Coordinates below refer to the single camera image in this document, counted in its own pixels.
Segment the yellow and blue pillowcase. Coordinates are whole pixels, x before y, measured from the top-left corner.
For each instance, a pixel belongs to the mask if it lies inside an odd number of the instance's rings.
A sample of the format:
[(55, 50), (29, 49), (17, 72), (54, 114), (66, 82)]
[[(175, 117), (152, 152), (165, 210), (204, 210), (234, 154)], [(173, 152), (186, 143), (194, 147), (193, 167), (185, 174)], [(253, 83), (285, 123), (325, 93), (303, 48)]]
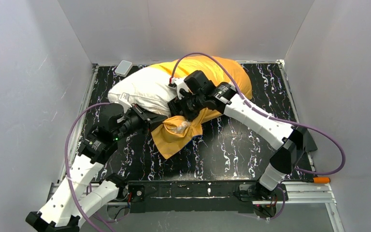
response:
[(165, 159), (169, 159), (185, 147), (194, 137), (203, 134), (202, 124), (221, 116), (211, 110), (214, 101), (210, 99), (214, 89), (221, 83), (235, 81), (240, 91), (252, 99), (252, 84), (248, 74), (236, 61), (205, 56), (187, 57), (181, 61), (163, 62), (151, 65), (152, 70), (173, 74), (186, 85), (186, 97), (169, 97), (169, 118), (158, 126), (151, 135), (154, 143)]

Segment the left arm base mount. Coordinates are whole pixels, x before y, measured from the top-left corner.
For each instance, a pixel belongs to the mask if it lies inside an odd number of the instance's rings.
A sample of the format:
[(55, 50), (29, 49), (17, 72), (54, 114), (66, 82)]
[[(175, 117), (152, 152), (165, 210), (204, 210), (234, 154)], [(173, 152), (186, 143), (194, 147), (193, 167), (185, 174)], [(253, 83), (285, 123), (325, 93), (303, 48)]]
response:
[(118, 174), (111, 174), (105, 178), (111, 181), (118, 188), (118, 192), (112, 201), (126, 202), (128, 204), (145, 201), (145, 186), (129, 182), (126, 178)]

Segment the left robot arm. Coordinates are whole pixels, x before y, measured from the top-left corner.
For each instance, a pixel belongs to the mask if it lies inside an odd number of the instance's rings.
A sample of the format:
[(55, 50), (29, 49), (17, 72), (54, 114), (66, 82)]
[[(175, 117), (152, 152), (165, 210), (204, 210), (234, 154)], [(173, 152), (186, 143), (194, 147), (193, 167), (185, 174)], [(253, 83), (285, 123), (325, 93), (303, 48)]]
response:
[(151, 132), (167, 119), (137, 104), (100, 103), (98, 123), (84, 137), (72, 165), (65, 161), (66, 176), (38, 211), (29, 212), (25, 221), (38, 232), (78, 232), (84, 223), (126, 187), (126, 180), (111, 174), (86, 196), (91, 180), (118, 149), (122, 139), (137, 131)]

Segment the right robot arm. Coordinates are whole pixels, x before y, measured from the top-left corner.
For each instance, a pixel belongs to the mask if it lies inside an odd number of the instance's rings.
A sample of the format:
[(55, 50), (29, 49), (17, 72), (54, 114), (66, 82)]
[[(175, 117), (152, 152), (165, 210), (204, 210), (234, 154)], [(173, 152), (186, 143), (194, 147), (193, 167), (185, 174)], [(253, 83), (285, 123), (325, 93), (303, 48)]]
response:
[(273, 191), (305, 151), (308, 131), (304, 127), (272, 120), (264, 110), (241, 97), (233, 84), (222, 82), (215, 86), (202, 71), (194, 71), (186, 78), (171, 79), (169, 87), (177, 92), (177, 97), (169, 102), (172, 114), (192, 120), (203, 109), (216, 110), (243, 123), (275, 149), (257, 181), (256, 191)]

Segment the white pillow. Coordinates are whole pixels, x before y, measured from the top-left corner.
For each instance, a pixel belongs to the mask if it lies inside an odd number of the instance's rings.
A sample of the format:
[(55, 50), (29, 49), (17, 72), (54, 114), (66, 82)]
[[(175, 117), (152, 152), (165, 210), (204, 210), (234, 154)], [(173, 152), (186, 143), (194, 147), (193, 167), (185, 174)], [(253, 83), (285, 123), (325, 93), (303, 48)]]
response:
[(177, 97), (169, 87), (170, 75), (153, 67), (142, 68), (116, 83), (108, 92), (109, 102), (117, 102), (121, 94), (129, 94), (129, 103), (135, 103), (155, 114), (171, 117), (168, 102)]

